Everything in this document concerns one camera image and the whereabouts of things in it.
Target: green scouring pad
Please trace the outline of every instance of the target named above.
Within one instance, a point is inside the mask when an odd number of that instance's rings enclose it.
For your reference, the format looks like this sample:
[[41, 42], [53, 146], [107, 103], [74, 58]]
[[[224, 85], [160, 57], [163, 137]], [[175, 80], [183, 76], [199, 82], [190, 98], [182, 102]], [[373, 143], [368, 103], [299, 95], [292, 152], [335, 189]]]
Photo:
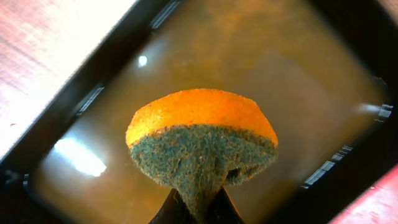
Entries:
[[236, 185], [277, 157], [277, 137], [257, 104], [220, 90], [187, 90], [137, 111], [126, 133], [131, 157], [158, 184], [175, 188], [205, 223], [224, 185]]

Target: worn scrubber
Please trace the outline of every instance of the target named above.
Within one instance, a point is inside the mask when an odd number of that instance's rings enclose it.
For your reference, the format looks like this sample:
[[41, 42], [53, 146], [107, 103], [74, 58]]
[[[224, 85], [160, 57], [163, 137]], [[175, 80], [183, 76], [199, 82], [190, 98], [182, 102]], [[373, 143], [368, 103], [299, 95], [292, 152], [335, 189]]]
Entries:
[[126, 143], [141, 171], [179, 191], [205, 222], [220, 188], [249, 180], [277, 157], [277, 136], [257, 104], [221, 90], [180, 91], [138, 110]]

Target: white light spot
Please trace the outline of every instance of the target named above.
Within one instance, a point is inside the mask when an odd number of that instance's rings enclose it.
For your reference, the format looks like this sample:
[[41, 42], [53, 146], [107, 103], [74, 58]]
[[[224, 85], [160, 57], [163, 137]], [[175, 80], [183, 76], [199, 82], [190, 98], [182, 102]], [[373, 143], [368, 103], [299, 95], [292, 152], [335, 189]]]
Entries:
[[100, 159], [74, 139], [61, 139], [55, 144], [55, 152], [68, 159], [75, 169], [99, 177], [106, 169]]
[[138, 67], [143, 67], [143, 66], [147, 65], [147, 62], [148, 62], [148, 58], [147, 57], [140, 56], [138, 58]]

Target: black tray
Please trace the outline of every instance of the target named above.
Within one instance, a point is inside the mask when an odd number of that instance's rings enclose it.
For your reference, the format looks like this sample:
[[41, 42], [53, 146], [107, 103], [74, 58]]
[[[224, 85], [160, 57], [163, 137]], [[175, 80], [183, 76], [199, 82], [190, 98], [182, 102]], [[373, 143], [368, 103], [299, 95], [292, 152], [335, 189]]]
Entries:
[[[41, 223], [68, 222], [32, 199], [29, 174], [52, 146], [120, 71], [150, 34], [181, 1], [141, 0], [116, 26], [98, 50], [61, 90], [35, 124], [1, 161], [2, 219]], [[398, 30], [373, 0], [311, 1], [345, 44], [388, 90], [390, 106], [397, 103]], [[326, 223], [398, 163], [397, 116], [380, 117], [378, 127], [350, 145], [351, 152], [312, 186], [304, 185], [286, 204], [264, 219], [266, 223]]]

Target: sponge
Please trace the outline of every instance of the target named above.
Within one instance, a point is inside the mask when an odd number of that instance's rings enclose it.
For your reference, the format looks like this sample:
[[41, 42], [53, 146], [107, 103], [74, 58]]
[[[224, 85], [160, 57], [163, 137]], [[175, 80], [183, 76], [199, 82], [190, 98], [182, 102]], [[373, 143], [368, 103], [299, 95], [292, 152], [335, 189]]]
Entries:
[[224, 185], [241, 184], [277, 157], [277, 136], [257, 104], [221, 90], [180, 91], [138, 110], [126, 132], [135, 164], [179, 191], [205, 223]]

